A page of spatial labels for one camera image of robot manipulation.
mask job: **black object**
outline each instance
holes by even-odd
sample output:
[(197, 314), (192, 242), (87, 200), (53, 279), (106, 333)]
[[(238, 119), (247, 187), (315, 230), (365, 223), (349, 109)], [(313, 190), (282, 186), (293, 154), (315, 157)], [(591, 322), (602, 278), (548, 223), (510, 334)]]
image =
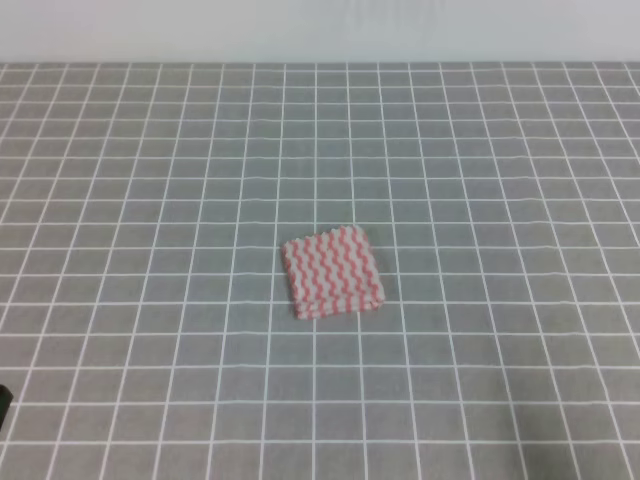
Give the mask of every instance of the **black object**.
[(0, 385), (0, 428), (2, 428), (4, 417), (7, 416), (7, 412), (9, 411), (11, 400), (13, 400), (13, 395), (9, 389), (4, 385)]

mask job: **white wall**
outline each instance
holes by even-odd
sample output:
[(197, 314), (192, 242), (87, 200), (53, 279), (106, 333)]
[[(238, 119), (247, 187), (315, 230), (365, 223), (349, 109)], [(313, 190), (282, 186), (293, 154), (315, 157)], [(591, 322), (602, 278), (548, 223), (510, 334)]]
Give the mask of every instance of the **white wall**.
[(640, 59), (639, 0), (0, 0), (0, 61)]

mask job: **pink and white striped cloth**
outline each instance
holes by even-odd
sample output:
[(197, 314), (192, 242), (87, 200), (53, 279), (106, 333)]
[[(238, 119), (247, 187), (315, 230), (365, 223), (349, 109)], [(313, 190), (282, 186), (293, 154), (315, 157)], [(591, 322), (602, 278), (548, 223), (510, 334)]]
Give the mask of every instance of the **pink and white striped cloth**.
[(296, 315), (301, 319), (374, 310), (384, 289), (369, 239), (356, 225), (282, 246)]

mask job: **folded cloth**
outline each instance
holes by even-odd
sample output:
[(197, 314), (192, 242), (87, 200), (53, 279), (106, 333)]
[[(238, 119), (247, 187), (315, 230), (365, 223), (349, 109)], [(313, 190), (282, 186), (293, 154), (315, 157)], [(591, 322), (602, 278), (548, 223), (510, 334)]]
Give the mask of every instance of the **folded cloth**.
[(282, 252), (298, 318), (374, 310), (384, 303), (380, 275), (362, 228), (340, 227), (291, 240)]

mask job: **wavy striped towel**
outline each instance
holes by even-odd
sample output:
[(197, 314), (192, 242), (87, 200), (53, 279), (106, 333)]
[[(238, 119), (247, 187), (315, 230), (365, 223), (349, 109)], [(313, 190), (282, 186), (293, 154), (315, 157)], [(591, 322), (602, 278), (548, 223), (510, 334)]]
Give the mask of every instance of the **wavy striped towel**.
[(298, 318), (374, 310), (384, 303), (376, 261), (362, 228), (340, 227), (291, 240), (282, 252)]

